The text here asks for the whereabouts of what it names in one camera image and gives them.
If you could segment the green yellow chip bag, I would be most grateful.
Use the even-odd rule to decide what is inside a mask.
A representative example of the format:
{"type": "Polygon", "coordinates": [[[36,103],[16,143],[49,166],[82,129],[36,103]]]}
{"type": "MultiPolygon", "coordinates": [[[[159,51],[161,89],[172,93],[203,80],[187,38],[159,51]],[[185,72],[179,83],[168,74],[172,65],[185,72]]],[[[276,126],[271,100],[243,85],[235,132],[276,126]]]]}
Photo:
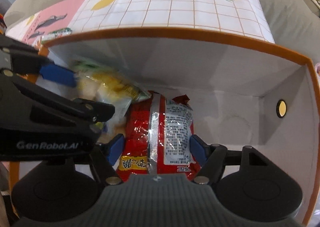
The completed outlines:
{"type": "Polygon", "coordinates": [[[73,60],[67,69],[74,72],[76,87],[68,87],[44,78],[40,86],[69,100],[85,99],[113,105],[115,112],[112,118],[107,122],[97,123],[102,129],[98,140],[101,143],[106,144],[117,134],[124,134],[129,106],[151,97],[148,91],[116,68],[78,58],[73,60]]]}

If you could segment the red snack bag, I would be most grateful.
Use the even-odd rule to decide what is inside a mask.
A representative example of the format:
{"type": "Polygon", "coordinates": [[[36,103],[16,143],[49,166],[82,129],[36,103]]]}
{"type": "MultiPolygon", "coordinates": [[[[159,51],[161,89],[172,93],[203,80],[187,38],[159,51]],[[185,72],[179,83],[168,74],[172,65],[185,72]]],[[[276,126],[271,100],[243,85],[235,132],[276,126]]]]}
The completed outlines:
{"type": "Polygon", "coordinates": [[[168,99],[152,92],[149,99],[129,107],[117,174],[122,181],[134,174],[176,173],[192,180],[201,168],[190,151],[193,133],[188,96],[168,99]]]}

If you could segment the white carrot stick snack pack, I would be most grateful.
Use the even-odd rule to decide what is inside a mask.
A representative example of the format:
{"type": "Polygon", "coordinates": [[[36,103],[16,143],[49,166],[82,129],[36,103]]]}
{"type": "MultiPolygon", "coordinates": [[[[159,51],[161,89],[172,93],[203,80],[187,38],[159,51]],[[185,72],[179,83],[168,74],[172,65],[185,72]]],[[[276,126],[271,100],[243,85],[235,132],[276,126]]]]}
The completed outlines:
{"type": "Polygon", "coordinates": [[[47,35],[41,36],[41,44],[44,44],[44,43],[51,41],[55,38],[71,35],[72,32],[73,32],[72,29],[69,27],[65,27],[65,28],[62,28],[59,30],[49,32],[47,35]]]}

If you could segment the orange white storage box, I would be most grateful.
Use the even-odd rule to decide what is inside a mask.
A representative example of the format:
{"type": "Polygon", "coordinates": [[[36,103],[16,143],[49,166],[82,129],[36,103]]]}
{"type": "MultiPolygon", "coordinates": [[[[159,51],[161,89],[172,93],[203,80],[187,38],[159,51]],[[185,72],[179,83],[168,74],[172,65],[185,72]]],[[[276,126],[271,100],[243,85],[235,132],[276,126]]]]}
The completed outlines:
{"type": "MultiPolygon", "coordinates": [[[[195,133],[208,144],[259,151],[293,178],[303,200],[270,226],[304,226],[319,194],[319,87],[313,62],[276,44],[180,28],[73,34],[39,55],[65,67],[79,57],[116,68],[167,98],[187,95],[195,133]]],[[[58,226],[260,226],[224,208],[209,187],[182,176],[132,176],[58,226]]]]}

